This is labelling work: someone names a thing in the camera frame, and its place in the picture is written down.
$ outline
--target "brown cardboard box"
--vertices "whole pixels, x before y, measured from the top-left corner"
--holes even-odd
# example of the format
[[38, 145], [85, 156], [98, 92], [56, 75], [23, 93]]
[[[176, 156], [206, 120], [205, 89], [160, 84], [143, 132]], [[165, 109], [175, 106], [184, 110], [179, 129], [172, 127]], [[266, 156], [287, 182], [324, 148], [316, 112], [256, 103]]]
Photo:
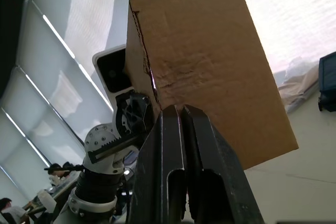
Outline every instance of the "brown cardboard box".
[[155, 116], [202, 109], [245, 169], [298, 148], [245, 0], [130, 0], [126, 70]]

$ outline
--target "floor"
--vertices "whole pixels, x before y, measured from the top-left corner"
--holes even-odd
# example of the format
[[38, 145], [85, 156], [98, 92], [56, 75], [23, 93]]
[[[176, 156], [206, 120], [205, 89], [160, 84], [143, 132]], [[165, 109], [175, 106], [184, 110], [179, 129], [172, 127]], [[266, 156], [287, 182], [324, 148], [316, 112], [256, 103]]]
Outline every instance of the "floor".
[[318, 96], [289, 114], [299, 149], [245, 171], [266, 223], [336, 221], [336, 113]]

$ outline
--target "person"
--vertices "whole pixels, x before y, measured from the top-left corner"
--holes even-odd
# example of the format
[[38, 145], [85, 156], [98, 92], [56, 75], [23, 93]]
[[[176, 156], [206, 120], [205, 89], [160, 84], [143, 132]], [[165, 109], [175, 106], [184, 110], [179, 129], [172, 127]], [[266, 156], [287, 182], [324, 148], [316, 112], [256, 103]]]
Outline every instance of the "person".
[[8, 223], [30, 224], [30, 219], [26, 211], [21, 207], [12, 206], [12, 200], [9, 198], [0, 199], [0, 212]]
[[[63, 164], [63, 168], [67, 168], [67, 167], [73, 167], [74, 165], [69, 163], [69, 162], [65, 162]], [[61, 168], [61, 166], [57, 163], [54, 163], [50, 166], [50, 168]], [[56, 170], [56, 171], [48, 171], [49, 175], [53, 175], [53, 176], [57, 176], [59, 178], [63, 178], [63, 177], [67, 177], [70, 174], [69, 170]]]

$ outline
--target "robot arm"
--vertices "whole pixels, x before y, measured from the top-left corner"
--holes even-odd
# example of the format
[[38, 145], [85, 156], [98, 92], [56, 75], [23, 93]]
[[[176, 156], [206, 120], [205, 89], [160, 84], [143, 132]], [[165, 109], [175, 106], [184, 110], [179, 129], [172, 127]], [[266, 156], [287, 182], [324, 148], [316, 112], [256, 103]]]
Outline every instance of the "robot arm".
[[123, 159], [140, 149], [153, 125], [147, 97], [130, 91], [123, 98], [124, 106], [117, 108], [122, 110], [122, 122], [119, 122], [122, 131], [116, 132], [117, 127], [112, 123], [97, 125], [89, 131], [77, 186], [55, 223], [69, 223], [69, 218], [75, 222], [82, 219], [100, 223], [108, 221], [115, 212], [116, 192], [124, 181]]

